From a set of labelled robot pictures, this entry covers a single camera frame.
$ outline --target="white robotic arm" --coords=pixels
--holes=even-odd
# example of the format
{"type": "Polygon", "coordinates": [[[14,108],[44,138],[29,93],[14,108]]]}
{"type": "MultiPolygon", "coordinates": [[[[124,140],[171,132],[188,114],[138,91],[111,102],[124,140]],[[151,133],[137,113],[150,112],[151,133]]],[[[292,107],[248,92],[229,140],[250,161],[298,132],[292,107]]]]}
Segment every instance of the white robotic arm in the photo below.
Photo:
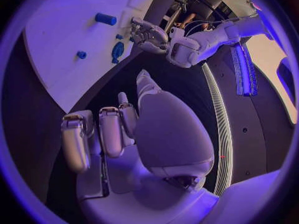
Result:
{"type": "MultiPolygon", "coordinates": [[[[160,54],[166,53],[167,60],[174,65],[189,68],[212,56],[221,45],[234,44],[239,42],[242,37],[257,34],[270,36],[258,16],[238,22],[225,21],[213,31],[197,32],[188,37],[184,37],[184,30],[173,27],[169,34],[170,42],[167,45],[164,43],[162,46],[163,49],[166,48],[166,51],[160,52],[160,54]]],[[[139,47],[152,52],[144,46],[144,42],[140,43],[139,47]]]]}

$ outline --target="person's arm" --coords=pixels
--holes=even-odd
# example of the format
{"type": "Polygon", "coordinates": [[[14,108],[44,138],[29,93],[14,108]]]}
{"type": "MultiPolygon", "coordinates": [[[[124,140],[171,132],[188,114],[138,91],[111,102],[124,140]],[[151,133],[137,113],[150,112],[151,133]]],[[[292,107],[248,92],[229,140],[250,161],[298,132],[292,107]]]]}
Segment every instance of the person's arm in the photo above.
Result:
{"type": "Polygon", "coordinates": [[[188,15],[188,17],[186,17],[186,19],[182,22],[182,23],[176,23],[175,25],[178,27],[178,28],[181,28],[181,29],[184,29],[186,24],[192,22],[192,20],[196,17],[196,14],[195,13],[190,13],[188,15]]]}

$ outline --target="person's hand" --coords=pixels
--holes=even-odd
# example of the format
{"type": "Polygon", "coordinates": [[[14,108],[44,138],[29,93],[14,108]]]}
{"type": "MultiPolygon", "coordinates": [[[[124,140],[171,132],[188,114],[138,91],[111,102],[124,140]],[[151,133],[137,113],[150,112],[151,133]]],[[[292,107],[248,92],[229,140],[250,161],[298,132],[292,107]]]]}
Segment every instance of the person's hand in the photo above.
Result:
{"type": "Polygon", "coordinates": [[[186,24],[183,22],[175,22],[174,25],[180,29],[184,29],[186,24]]]}

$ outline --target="robotic arm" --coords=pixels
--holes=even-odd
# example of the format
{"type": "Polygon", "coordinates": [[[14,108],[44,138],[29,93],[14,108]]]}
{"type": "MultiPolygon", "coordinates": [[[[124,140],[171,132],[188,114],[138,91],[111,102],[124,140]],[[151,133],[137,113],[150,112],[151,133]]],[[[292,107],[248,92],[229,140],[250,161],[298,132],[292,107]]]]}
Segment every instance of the robotic arm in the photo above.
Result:
{"type": "Polygon", "coordinates": [[[170,31],[170,42],[166,39],[165,32],[157,26],[142,25],[139,18],[133,18],[132,24],[139,21],[139,32],[132,33],[135,40],[136,34],[150,32],[155,34],[150,39],[137,40],[138,46],[145,51],[166,54],[169,62],[182,68],[189,68],[198,62],[212,56],[221,45],[230,45],[240,41],[242,37],[265,34],[270,37],[261,19],[249,17],[237,22],[225,21],[213,31],[202,31],[184,37],[184,30],[173,27],[170,31]]]}

